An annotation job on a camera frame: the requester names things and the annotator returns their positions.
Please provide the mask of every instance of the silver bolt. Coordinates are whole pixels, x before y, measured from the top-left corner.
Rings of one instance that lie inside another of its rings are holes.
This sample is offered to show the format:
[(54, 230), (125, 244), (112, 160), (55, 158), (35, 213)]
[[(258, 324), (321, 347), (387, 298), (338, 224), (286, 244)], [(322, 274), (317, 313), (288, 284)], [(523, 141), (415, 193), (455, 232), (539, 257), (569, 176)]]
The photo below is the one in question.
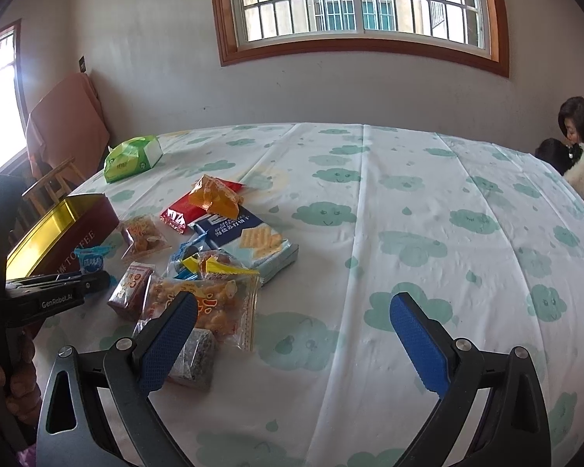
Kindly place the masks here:
[(515, 348), (515, 356), (517, 358), (528, 358), (528, 350), (521, 346), (517, 346), (517, 348)]
[(456, 348), (460, 351), (469, 351), (471, 349), (471, 342), (467, 339), (457, 339)]
[(58, 356), (60, 356), (61, 358), (67, 358), (68, 356), (70, 356), (73, 353), (73, 348), (72, 346), (63, 346), (59, 351), (58, 351)]
[(119, 351), (125, 351), (127, 349), (132, 348), (132, 339), (129, 337), (123, 337), (123, 339), (119, 339), (117, 344), (115, 344)]

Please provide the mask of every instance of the blue textured pad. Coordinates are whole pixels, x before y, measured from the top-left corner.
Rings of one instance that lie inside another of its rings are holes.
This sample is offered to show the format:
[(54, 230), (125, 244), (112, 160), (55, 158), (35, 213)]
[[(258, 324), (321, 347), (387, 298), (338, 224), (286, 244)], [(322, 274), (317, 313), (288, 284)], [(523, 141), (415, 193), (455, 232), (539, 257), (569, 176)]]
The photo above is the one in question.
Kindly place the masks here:
[(445, 356), (399, 295), (392, 298), (389, 319), (424, 386), (442, 399), (450, 386)]
[(145, 396), (162, 388), (197, 322), (197, 314), (197, 300), (188, 293), (143, 355), (139, 388)]

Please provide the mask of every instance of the wall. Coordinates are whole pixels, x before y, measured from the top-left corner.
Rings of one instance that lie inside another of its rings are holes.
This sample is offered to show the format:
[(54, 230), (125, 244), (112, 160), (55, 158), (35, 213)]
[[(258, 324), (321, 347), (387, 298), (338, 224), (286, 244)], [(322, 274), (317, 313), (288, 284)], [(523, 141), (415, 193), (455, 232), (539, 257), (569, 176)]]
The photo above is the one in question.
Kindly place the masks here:
[(573, 0), (506, 0), (511, 78), (380, 53), (282, 56), (222, 68), (211, 0), (73, 0), (74, 50), (114, 140), (241, 123), (368, 123), (532, 151), (584, 96)]
[(26, 108), (31, 111), (70, 71), (72, 61), (70, 0), (13, 0), (0, 28), (22, 19), (20, 67)]

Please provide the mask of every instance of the black hair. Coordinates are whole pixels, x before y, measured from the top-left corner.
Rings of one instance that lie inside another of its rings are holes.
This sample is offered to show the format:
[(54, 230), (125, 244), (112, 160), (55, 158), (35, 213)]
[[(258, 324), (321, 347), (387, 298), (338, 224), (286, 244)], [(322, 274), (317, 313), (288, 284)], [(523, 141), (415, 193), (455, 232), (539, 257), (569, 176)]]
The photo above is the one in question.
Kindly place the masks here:
[(581, 96), (574, 96), (569, 98), (561, 105), (561, 110), (558, 112), (558, 126), (561, 127), (564, 136), (567, 136), (567, 127), (565, 126), (565, 119), (571, 118), (575, 124), (575, 129), (580, 140), (584, 143), (584, 98)]
[(534, 156), (549, 163), (561, 176), (564, 176), (565, 172), (581, 158), (582, 148), (579, 144), (567, 147), (558, 139), (547, 139), (540, 143), (534, 151)]

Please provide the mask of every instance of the white tablecloth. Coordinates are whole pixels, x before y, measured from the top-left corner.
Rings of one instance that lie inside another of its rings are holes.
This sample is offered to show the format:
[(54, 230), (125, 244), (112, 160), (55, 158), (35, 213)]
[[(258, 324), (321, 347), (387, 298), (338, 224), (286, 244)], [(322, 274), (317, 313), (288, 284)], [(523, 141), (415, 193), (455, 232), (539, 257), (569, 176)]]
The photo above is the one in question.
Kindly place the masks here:
[[(110, 185), (99, 173), (75, 193), (106, 193), (120, 218), (158, 215), (205, 172), (248, 185), (245, 206), (300, 246), (260, 293), (254, 352), (222, 348), (209, 393), (166, 383), (150, 395), (196, 465), (391, 467), (436, 402), (389, 323), (402, 290), (453, 337), (529, 349), (555, 466), (584, 441), (584, 203), (542, 162), (362, 125), (191, 130), (160, 143), (153, 170)], [(186, 240), (163, 230), (175, 247)], [(119, 279), (125, 246), (118, 233), (107, 243), (117, 249), (106, 269)], [(171, 252), (146, 261), (163, 272)], [(62, 345), (95, 351), (131, 333), (107, 295), (46, 321), (36, 340), (42, 383)], [(103, 398), (111, 402), (107, 390)]]

